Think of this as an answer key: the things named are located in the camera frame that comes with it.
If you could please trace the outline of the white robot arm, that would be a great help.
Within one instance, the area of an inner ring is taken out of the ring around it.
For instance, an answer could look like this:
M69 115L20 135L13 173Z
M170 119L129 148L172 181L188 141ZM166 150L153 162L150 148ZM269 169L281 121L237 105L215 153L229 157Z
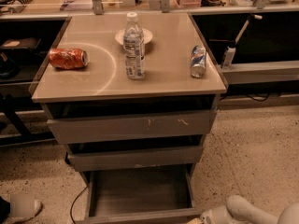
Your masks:
M239 195L230 196L225 205L208 209L200 224L299 224L299 203L292 203L276 217Z

